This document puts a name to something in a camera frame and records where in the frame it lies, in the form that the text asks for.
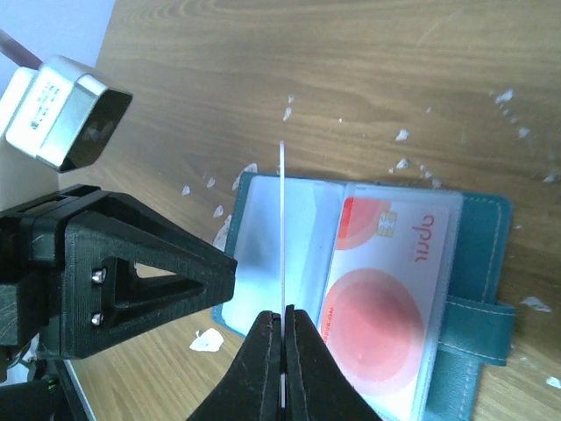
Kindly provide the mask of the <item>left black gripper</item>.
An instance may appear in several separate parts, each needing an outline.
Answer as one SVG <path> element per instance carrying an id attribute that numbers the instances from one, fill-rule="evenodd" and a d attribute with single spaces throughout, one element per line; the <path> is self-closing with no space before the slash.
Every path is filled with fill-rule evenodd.
<path id="1" fill-rule="evenodd" d="M 132 196 L 49 194 L 1 215 L 1 349 L 88 358 L 228 301 L 236 267 Z"/>

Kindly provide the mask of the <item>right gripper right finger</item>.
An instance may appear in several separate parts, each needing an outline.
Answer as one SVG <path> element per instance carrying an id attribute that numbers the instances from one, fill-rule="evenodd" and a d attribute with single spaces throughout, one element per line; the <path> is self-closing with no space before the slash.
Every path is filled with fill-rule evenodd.
<path id="1" fill-rule="evenodd" d="M 285 420 L 379 420 L 345 379 L 305 310 L 289 305 L 283 328 Z"/>

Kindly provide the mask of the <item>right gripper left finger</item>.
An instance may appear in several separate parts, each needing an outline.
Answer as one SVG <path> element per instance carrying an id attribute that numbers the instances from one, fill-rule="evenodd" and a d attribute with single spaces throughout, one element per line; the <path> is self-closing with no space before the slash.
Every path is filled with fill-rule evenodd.
<path id="1" fill-rule="evenodd" d="M 262 311 L 223 379 L 188 417 L 190 420 L 280 418 L 281 317 Z"/>

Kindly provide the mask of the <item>red white credit card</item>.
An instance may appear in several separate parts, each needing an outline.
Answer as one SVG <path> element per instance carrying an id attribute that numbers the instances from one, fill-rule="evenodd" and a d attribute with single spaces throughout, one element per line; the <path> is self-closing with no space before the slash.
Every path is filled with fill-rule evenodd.
<path id="1" fill-rule="evenodd" d="M 281 351 L 285 349 L 286 331 L 286 229 L 285 229 L 285 181 L 286 181 L 286 158 L 284 141 L 280 142 L 279 150 L 279 183 L 280 183 L 280 334 Z M 286 385 L 286 362 L 281 359 L 280 369 L 280 407 L 284 411 L 287 408 L 287 385 Z"/>
<path id="2" fill-rule="evenodd" d="M 449 219 L 438 204 L 344 201 L 320 332 L 349 383 L 396 417 L 414 407 Z"/>

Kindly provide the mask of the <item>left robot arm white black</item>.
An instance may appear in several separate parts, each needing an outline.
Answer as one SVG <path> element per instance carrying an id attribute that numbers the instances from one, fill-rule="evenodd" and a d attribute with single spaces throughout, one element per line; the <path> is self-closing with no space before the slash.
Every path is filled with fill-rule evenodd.
<path id="1" fill-rule="evenodd" d="M 1 369 L 35 348 L 39 372 L 1 388 L 4 420 L 47 420 L 57 360 L 81 360 L 232 298 L 236 261 L 124 193 L 75 185 L 1 214 Z"/>

